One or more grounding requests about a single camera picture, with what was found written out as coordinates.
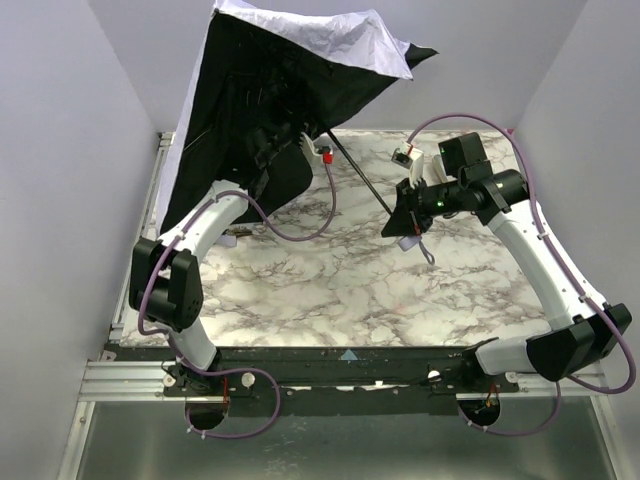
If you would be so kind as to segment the lavender folding umbrella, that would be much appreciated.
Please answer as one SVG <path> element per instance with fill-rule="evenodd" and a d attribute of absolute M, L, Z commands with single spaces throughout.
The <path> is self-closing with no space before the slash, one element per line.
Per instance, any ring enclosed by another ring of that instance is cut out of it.
<path fill-rule="evenodd" d="M 310 16 L 216 2 L 161 176 L 160 229 L 220 180 L 256 199 L 243 222 L 274 213 L 311 184 L 303 138 L 344 124 L 434 54 L 394 37 L 373 10 Z"/>

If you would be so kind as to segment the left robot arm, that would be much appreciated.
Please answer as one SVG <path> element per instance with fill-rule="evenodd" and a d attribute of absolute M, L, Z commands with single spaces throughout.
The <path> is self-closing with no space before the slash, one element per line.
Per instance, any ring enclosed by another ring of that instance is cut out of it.
<path fill-rule="evenodd" d="M 158 239 L 141 238 L 132 252 L 129 306 L 143 336 L 161 334 L 181 363 L 207 371 L 217 348 L 200 320 L 200 264 L 224 231 L 248 209 L 246 191 L 215 181 L 204 198 Z"/>

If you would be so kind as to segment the beige umbrella case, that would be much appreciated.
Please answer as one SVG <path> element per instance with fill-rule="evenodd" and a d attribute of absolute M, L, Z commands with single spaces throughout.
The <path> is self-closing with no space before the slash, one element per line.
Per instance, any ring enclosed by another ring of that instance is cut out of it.
<path fill-rule="evenodd" d="M 439 154 L 434 155 L 432 157 L 431 163 L 432 163 L 432 167 L 434 169 L 434 172 L 435 172 L 439 182 L 440 183 L 447 183 L 449 181 L 449 179 L 448 179 L 448 175 L 446 173 L 446 169 L 444 167 L 444 162 L 443 162 L 442 157 Z"/>

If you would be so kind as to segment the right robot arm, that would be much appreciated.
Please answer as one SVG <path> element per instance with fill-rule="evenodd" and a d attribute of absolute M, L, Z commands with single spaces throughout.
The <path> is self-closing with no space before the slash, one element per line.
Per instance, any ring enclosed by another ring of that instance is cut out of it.
<path fill-rule="evenodd" d="M 502 242 L 539 299 L 549 330 L 531 337 L 494 339 L 472 349 L 471 364 L 484 375 L 538 374 L 558 382 L 609 355 L 616 333 L 631 324 L 623 303 L 613 305 L 579 272 L 555 236 L 529 185 L 514 169 L 494 172 L 477 133 L 438 145 L 448 181 L 429 185 L 424 155 L 410 143 L 392 154 L 408 176 L 396 186 L 396 205 L 382 229 L 407 250 L 420 241 L 437 217 L 474 214 Z"/>

